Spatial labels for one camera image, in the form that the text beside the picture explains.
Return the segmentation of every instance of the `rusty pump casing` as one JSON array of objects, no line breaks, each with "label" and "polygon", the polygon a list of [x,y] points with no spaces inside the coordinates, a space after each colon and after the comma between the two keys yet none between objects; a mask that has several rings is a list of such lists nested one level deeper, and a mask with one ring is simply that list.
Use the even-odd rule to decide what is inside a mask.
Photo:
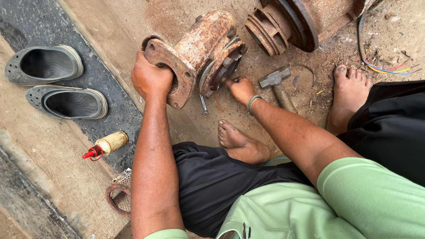
[{"label": "rusty pump casing", "polygon": [[358,18],[375,0],[260,0],[245,24],[268,55],[283,54],[288,43],[306,52],[317,49],[345,24]]},{"label": "rusty pump casing", "polygon": [[210,97],[220,87],[220,79],[236,71],[247,47],[235,35],[235,18],[217,10],[199,16],[174,47],[158,36],[143,41],[146,59],[156,66],[169,66],[175,74],[167,97],[170,106],[183,108],[193,90]]}]

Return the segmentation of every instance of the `green shirt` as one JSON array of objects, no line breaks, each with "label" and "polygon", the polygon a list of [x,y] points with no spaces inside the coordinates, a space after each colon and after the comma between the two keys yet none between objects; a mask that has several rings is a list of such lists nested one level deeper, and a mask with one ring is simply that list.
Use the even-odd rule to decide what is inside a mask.
[{"label": "green shirt", "polygon": [[[230,209],[217,238],[425,238],[425,188],[367,159],[330,163],[317,189],[275,183],[242,195]],[[189,239],[167,229],[146,239]]]}]

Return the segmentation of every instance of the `hammer head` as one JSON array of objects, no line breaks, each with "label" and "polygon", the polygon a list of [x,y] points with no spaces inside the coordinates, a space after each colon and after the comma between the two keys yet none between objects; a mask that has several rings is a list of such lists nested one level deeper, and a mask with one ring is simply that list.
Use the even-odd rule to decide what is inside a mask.
[{"label": "hammer head", "polygon": [[271,73],[270,75],[263,77],[259,80],[261,88],[266,88],[272,85],[276,85],[281,82],[283,79],[289,77],[291,75],[291,71],[288,67],[282,67],[279,70]]}]

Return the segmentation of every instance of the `forearm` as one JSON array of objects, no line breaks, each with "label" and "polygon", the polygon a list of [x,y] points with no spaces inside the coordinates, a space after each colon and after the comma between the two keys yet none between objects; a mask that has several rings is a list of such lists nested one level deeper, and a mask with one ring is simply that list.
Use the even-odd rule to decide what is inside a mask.
[{"label": "forearm", "polygon": [[255,99],[250,111],[280,150],[301,169],[313,185],[316,185],[321,171],[332,161],[344,157],[360,157],[328,131],[265,100]]},{"label": "forearm", "polygon": [[184,230],[179,177],[168,131],[166,102],[146,99],[132,170],[131,226],[134,238],[159,230]]}]

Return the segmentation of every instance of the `hand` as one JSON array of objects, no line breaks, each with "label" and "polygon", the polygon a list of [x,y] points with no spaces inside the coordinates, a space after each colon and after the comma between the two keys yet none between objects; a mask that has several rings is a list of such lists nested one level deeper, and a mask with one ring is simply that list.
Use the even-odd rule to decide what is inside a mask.
[{"label": "hand", "polygon": [[254,85],[248,78],[242,77],[241,80],[236,83],[233,79],[226,80],[226,86],[235,97],[245,107],[248,105],[249,100],[256,95]]},{"label": "hand", "polygon": [[159,68],[150,64],[144,53],[137,52],[136,63],[131,70],[133,86],[144,100],[150,97],[166,100],[173,84],[174,73],[170,68]]}]

